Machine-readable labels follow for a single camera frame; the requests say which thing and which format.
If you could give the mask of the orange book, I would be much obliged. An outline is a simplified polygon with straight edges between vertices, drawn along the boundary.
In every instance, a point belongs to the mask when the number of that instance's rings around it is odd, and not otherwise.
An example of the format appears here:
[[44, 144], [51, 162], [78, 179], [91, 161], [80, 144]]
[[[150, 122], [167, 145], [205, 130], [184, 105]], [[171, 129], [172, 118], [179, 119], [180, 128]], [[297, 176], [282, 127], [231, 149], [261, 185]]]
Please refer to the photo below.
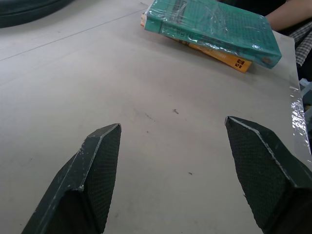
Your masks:
[[230, 67], [245, 73], [248, 71], [252, 62], [236, 55], [227, 53], [223, 50], [218, 50], [217, 47], [210, 43], [205, 43], [200, 40], [200, 37], [196, 34], [192, 34], [186, 30], [178, 27], [171, 27], [161, 21], [154, 21], [148, 19], [147, 12], [141, 15], [141, 26], [145, 30], [154, 32], [170, 39], [173, 39], [183, 45], [196, 49], [208, 56], [211, 56]]

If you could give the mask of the black curved object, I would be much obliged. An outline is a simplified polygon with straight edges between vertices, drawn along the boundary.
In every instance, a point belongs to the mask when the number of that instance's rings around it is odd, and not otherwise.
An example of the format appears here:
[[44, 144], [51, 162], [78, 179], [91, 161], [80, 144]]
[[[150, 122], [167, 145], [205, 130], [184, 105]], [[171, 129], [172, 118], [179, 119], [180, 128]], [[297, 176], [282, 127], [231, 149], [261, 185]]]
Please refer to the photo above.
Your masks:
[[46, 17], [74, 0], [0, 0], [0, 28], [17, 26]]

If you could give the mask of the green plastic-wrapped book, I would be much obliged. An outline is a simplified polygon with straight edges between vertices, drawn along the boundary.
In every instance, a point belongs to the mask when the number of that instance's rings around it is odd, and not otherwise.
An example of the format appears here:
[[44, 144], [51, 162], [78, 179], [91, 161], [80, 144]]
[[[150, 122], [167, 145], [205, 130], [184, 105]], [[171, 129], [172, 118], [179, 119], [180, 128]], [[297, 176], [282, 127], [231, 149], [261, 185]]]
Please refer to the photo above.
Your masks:
[[282, 55], [268, 20], [216, 0], [154, 0], [145, 30], [272, 69]]

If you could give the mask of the checkered cloth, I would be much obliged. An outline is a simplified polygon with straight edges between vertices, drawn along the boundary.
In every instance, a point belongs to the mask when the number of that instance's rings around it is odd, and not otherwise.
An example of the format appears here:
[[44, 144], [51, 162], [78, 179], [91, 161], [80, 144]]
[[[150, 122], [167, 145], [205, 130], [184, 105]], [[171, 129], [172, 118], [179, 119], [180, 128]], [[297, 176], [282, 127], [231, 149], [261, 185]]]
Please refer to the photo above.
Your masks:
[[296, 63], [302, 66], [312, 49], [312, 21], [289, 34], [289, 37], [293, 38], [297, 44], [295, 48]]

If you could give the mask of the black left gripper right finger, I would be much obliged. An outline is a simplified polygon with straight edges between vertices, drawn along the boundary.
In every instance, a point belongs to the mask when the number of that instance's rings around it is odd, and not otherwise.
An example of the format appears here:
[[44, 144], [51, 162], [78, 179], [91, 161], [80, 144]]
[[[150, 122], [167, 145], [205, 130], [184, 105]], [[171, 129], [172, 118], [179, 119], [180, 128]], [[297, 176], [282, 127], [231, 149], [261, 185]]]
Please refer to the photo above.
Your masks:
[[270, 129], [228, 116], [237, 178], [263, 234], [312, 234], [312, 171]]

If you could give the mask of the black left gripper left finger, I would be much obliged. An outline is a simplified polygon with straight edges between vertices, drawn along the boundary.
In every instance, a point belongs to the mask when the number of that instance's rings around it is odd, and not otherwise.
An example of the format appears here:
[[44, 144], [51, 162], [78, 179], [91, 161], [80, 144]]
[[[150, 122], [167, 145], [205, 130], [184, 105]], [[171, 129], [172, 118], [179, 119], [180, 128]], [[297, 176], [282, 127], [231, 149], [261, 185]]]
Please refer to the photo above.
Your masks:
[[119, 123], [89, 134], [57, 172], [21, 234], [103, 234], [120, 138]]

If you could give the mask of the blue object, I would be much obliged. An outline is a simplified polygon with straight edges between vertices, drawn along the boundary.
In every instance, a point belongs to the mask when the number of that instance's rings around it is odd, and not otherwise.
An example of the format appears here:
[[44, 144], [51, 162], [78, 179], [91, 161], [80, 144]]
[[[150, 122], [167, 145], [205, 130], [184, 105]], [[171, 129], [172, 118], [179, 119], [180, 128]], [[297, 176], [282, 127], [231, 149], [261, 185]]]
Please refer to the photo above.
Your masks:
[[305, 104], [312, 105], [312, 82], [306, 80], [305, 78], [302, 78], [299, 81], [300, 84], [300, 90], [301, 90], [301, 96], [303, 98], [303, 102]]

